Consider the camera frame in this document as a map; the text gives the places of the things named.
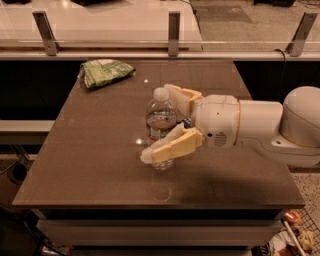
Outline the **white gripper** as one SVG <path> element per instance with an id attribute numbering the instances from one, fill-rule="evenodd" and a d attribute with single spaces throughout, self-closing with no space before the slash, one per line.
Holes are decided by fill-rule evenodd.
<path id="1" fill-rule="evenodd" d="M 205 145 L 212 148 L 234 145 L 239 126 L 239 101 L 235 97 L 209 95 L 203 98 L 199 91 L 173 84 L 165 84 L 164 88 L 182 115 L 192 113 L 194 127 L 185 128 L 183 123 L 178 124 L 164 138 L 141 152 L 143 163 L 160 163 L 191 154 L 203 145 L 204 139 Z"/>

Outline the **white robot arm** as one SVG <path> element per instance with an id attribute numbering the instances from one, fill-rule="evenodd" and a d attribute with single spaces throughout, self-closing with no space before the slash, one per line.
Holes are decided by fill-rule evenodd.
<path id="1" fill-rule="evenodd" d="M 191 119 L 144 149 L 140 159 L 155 164 L 193 153 L 198 147 L 245 146 L 276 162 L 309 167 L 320 162 L 320 89 L 293 89 L 283 102 L 238 100 L 166 84 L 156 90 Z"/>

